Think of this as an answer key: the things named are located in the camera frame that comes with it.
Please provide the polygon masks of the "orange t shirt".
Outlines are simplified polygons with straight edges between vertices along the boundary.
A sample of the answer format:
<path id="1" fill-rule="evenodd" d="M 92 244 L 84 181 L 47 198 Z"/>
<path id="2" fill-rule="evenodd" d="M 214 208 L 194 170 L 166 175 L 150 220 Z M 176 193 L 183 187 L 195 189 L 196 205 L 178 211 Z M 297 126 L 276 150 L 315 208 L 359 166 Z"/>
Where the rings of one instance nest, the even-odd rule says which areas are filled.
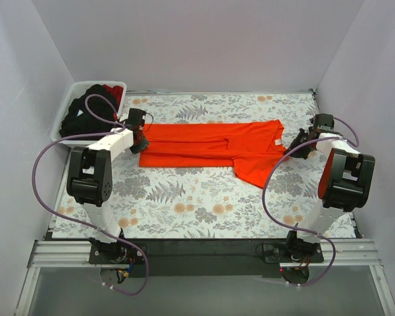
<path id="1" fill-rule="evenodd" d="M 153 168 L 232 167 L 258 188 L 283 157 L 279 120 L 248 123 L 155 124 L 145 132 L 149 146 L 139 166 Z"/>

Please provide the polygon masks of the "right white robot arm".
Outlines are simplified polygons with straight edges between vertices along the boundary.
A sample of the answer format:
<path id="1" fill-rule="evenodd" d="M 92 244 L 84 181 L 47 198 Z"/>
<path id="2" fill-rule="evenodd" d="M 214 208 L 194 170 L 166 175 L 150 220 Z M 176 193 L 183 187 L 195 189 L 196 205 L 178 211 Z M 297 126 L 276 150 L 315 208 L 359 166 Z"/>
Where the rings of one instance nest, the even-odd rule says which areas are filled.
<path id="1" fill-rule="evenodd" d="M 321 236 L 336 219 L 355 208 L 362 208 L 368 199 L 375 158 L 360 153 L 359 138 L 353 128 L 349 130 L 351 141 L 334 129 L 335 122 L 350 125 L 330 114 L 317 114 L 311 126 L 294 138 L 284 152 L 287 157 L 307 159 L 312 151 L 321 152 L 327 162 L 317 189 L 317 203 L 309 215 L 299 224 L 298 230 L 287 235 L 285 255 L 291 261 L 300 261 L 309 253 L 309 247 L 318 244 Z"/>

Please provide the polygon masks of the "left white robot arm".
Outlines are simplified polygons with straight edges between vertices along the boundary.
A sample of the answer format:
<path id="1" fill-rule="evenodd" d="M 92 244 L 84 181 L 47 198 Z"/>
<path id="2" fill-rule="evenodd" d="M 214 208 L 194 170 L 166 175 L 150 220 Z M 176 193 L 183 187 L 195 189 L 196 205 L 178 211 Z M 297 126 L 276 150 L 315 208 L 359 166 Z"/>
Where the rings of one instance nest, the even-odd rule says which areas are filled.
<path id="1" fill-rule="evenodd" d="M 72 149 L 66 191 L 86 212 L 95 227 L 94 240 L 107 244 L 104 255 L 112 263 L 126 258 L 127 248 L 115 240 L 122 232 L 109 204 L 113 191 L 112 162 L 122 153 L 136 155 L 145 150 L 149 142 L 144 136 L 147 113 L 132 108 L 122 116 L 124 130 L 113 133 L 86 146 Z"/>

